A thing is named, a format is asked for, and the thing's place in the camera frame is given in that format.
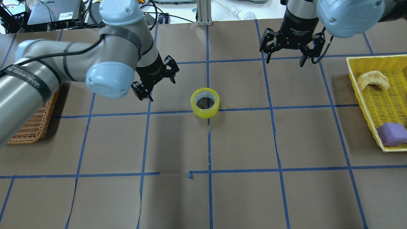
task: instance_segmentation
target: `yellow basket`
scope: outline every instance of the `yellow basket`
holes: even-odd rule
[[[383,152],[407,151],[407,144],[383,146],[376,131],[386,122],[400,123],[407,128],[407,55],[348,57],[346,61],[356,98],[377,145]],[[367,86],[360,91],[357,86],[359,76],[374,70],[389,79],[390,88],[382,91],[377,86]]]

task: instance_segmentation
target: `gray robot arm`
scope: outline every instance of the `gray robot arm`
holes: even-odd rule
[[[0,148],[66,81],[82,81],[95,93],[120,98],[133,90],[143,100],[179,71],[163,62],[137,1],[104,0],[100,13],[108,25],[95,44],[30,40],[21,43],[16,63],[0,72]],[[134,71],[140,81],[134,80]]]
[[[377,22],[407,19],[407,0],[280,0],[286,5],[283,23],[278,32],[267,28],[260,42],[260,52],[271,54],[283,48],[299,49],[302,53],[300,66],[308,58],[314,64],[325,44],[325,29],[339,38],[352,37],[370,29]],[[322,32],[314,34],[321,21]]]

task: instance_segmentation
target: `purple sponge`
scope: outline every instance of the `purple sponge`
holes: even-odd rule
[[[385,146],[398,146],[407,143],[407,131],[400,123],[385,123],[377,128],[377,133]]]

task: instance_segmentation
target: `packing tape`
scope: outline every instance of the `packing tape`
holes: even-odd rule
[[[214,104],[208,109],[201,109],[197,106],[197,103],[202,98],[209,98],[213,100]],[[196,90],[191,96],[192,111],[196,116],[202,119],[212,118],[219,110],[219,95],[215,90],[210,88],[201,88]]]

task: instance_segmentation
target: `blue tape line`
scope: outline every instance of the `blue tape line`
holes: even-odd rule
[[[63,30],[61,29],[61,33],[59,34],[58,41],[61,41]]]
[[[280,172],[281,169],[213,170],[212,173]]]
[[[359,104],[341,104],[341,105],[335,105],[335,107],[358,107]]]
[[[282,169],[284,172],[299,172],[299,171],[331,171],[331,170],[348,170],[348,167],[321,167],[321,168],[288,168]]]
[[[352,166],[353,170],[371,170],[371,169],[398,169],[407,168],[407,165],[364,165]],[[349,167],[308,167],[308,168],[282,168],[282,169],[247,169],[247,170],[213,170],[212,173],[248,173],[248,172],[300,172],[300,171],[331,171],[348,170]],[[207,174],[208,170],[189,171],[191,174]]]
[[[257,108],[229,108],[219,109],[219,111],[245,111],[245,110],[270,110],[269,107],[257,107]]]
[[[328,82],[327,82],[327,80],[326,80],[325,73],[324,73],[324,69],[323,69],[323,67],[322,67],[321,62],[319,62],[318,65],[319,65],[319,68],[320,68],[320,70],[321,70],[322,78],[323,78],[323,80],[324,80],[326,92],[328,93],[329,102],[330,102],[330,104],[331,104],[331,106],[332,106],[333,116],[334,116],[334,118],[335,118],[335,123],[336,123],[336,127],[337,127],[337,129],[338,129],[339,138],[341,139],[342,149],[343,149],[343,151],[344,151],[344,156],[345,156],[345,159],[346,159],[346,164],[348,165],[349,175],[350,175],[350,179],[351,179],[351,181],[352,181],[353,190],[354,190],[354,192],[355,192],[356,201],[357,201],[357,204],[358,204],[358,207],[359,207],[359,212],[360,212],[360,215],[361,215],[361,218],[362,218],[362,222],[363,222],[363,227],[364,227],[365,229],[367,229],[367,228],[368,228],[368,225],[367,225],[367,223],[366,223],[365,214],[364,214],[364,212],[363,212],[362,204],[361,204],[361,202],[360,202],[359,193],[358,193],[358,191],[357,191],[356,182],[355,182],[355,179],[354,179],[354,176],[353,176],[352,168],[351,168],[351,166],[350,166],[350,161],[349,161],[349,157],[348,157],[348,152],[347,152],[347,150],[346,150],[344,137],[343,137],[343,135],[342,135],[341,127],[340,127],[340,125],[339,125],[338,116],[337,116],[337,114],[336,114],[335,106],[333,105],[333,101],[332,101],[332,96],[331,96],[331,93],[330,93],[330,91],[329,91]]]
[[[72,115],[72,116],[59,116],[52,117],[53,119],[77,119],[77,118],[89,118],[89,115]]]
[[[206,26],[206,61],[209,62],[209,27]]]
[[[206,26],[206,87],[210,87],[210,76],[209,76],[209,26]],[[211,132],[212,127],[210,126],[210,119],[208,119],[208,126],[210,130],[208,132],[208,182],[209,182],[209,227],[213,229],[213,203],[212,203],[212,143],[211,143]]]
[[[400,53],[367,53],[367,54],[347,54],[347,55],[326,55],[324,58],[335,57],[364,57],[364,56],[383,56],[383,55],[407,55],[407,52]],[[271,60],[278,59],[301,59],[301,57],[271,57]],[[221,63],[221,62],[244,62],[244,61],[259,61],[261,58],[254,59],[225,59],[225,60],[207,60],[207,61],[191,61],[191,62],[178,62],[177,64],[201,64],[201,63]]]
[[[373,50],[372,50],[372,47],[370,46],[368,37],[366,36],[366,33],[365,33],[365,32],[363,33],[363,36],[365,37],[366,44],[367,44],[368,47],[369,47],[370,54],[374,54],[374,53],[373,53]]]
[[[183,113],[193,113],[193,111],[192,111],[192,110],[177,110],[177,111],[157,111],[157,112],[150,112],[151,115],[183,114]]]
[[[6,209],[6,204],[7,204],[8,200],[9,200],[9,196],[10,196],[11,188],[13,187],[13,183],[14,183],[14,179],[12,178],[11,181],[10,181],[9,189],[7,191],[7,194],[6,194],[6,199],[4,200],[3,207],[1,208],[0,222],[1,222],[1,219],[3,218],[4,210]]]
[[[0,179],[34,179],[34,178],[75,178],[75,177],[111,177],[111,176],[141,176],[142,173],[103,173],[103,174],[56,174],[56,175],[14,175],[0,176]],[[160,175],[160,172],[146,172],[145,176]]]
[[[177,64],[202,64],[207,62],[208,61],[190,61],[190,62],[178,62]]]
[[[132,172],[132,173],[106,173],[106,174],[80,174],[79,177],[112,177],[112,176],[156,176],[159,172]]]
[[[9,49],[7,50],[6,56],[4,57],[4,60],[3,60],[2,64],[1,64],[1,66],[0,66],[0,69],[2,69],[3,66],[4,66],[4,64],[6,63],[6,59],[7,59],[7,57],[9,56],[9,53],[10,53],[10,51],[11,51],[11,48],[13,47],[13,44],[14,44],[14,41],[15,41],[15,38],[16,38],[16,37],[17,37],[17,34],[14,34],[13,40],[11,41],[10,47],[9,47]]]
[[[335,107],[358,107],[359,104],[342,104],[335,105]],[[306,108],[330,108],[331,105],[316,105],[316,106],[279,106],[273,107],[275,110],[279,109],[306,109]],[[225,111],[245,111],[245,110],[269,110],[269,107],[255,107],[255,108],[228,108],[219,109],[220,112]],[[150,115],[166,115],[166,114],[182,114],[182,113],[193,113],[192,110],[175,110],[175,111],[156,111],[150,112]],[[140,113],[112,113],[112,114],[92,114],[91,117],[109,117],[109,116],[129,116],[129,115],[147,115],[148,112]],[[89,115],[74,115],[74,116],[53,116],[52,119],[76,119],[76,118],[88,118]]]
[[[158,37],[158,24],[155,27],[155,34],[154,34],[154,42],[157,44],[157,37]],[[149,100],[149,108],[147,109],[147,121],[146,121],[146,134],[144,137],[144,149],[143,149],[143,163],[141,166],[141,179],[140,179],[140,212],[138,215],[137,227],[136,229],[140,228],[140,218],[141,218],[141,205],[142,205],[142,197],[143,197],[143,187],[144,187],[144,176],[145,167],[146,167],[146,156],[147,156],[147,143],[148,143],[148,136],[149,136],[149,126],[150,126],[150,114],[151,114],[151,100]]]
[[[315,105],[315,106],[276,106],[273,107],[275,110],[282,109],[308,109],[308,108],[330,108],[331,105]]]
[[[92,117],[108,117],[108,116],[129,116],[129,115],[146,115],[148,112],[140,113],[113,113],[113,114],[92,114]]]
[[[256,23],[256,29],[257,29],[257,36],[259,43],[261,42],[261,37],[260,37],[260,30],[258,27],[258,22],[257,19],[254,20]],[[267,70],[266,70],[266,63],[265,63],[265,58],[264,58],[264,53],[261,53],[261,59],[263,63],[263,72],[264,72],[264,80],[266,83],[266,90],[267,90],[267,99],[269,100],[269,106],[270,106],[270,116],[271,116],[271,126],[273,127],[273,138],[274,138],[274,146],[276,148],[276,157],[277,157],[277,164],[278,164],[278,169],[280,173],[280,184],[281,184],[281,194],[282,194],[282,200],[283,200],[283,205],[284,205],[284,214],[285,214],[285,221],[287,224],[287,229],[290,229],[290,219],[288,215],[288,207],[287,207],[287,198],[285,195],[285,187],[284,187],[284,178],[282,175],[282,170],[281,170],[281,161],[280,157],[278,155],[278,147],[277,147],[277,140],[276,140],[276,125],[274,123],[274,112],[273,112],[273,104],[271,103],[271,97],[270,97],[270,89],[269,89],[269,82],[267,79]]]
[[[261,61],[261,58],[255,59],[223,59],[223,60],[211,60],[210,63],[224,63],[224,62],[245,62],[245,61]]]
[[[90,125],[90,120],[91,120],[91,118],[92,118],[92,110],[93,110],[93,105],[94,105],[94,103],[95,103],[95,97],[96,97],[96,93],[93,93],[93,95],[92,95],[92,101],[91,101],[91,103],[90,103],[90,108],[89,108],[88,123],[86,124],[86,130],[85,130],[85,134],[84,134],[84,136],[83,136],[83,143],[82,143],[82,148],[81,148],[81,154],[79,155],[78,168],[77,168],[77,172],[76,172],[76,176],[75,176],[75,189],[74,189],[74,197],[73,197],[73,199],[72,199],[71,212],[72,212],[73,205],[74,205],[74,201],[75,201],[76,187],[77,187],[77,185],[78,185],[79,172],[80,172],[80,170],[81,170],[82,159],[83,159],[83,152],[85,151],[86,138],[88,137],[89,125]],[[68,227],[69,227],[69,221],[70,221],[70,214],[69,214],[68,220],[66,221],[65,229],[68,229]]]
[[[353,170],[369,170],[369,169],[399,169],[407,168],[407,165],[363,165],[351,166]]]

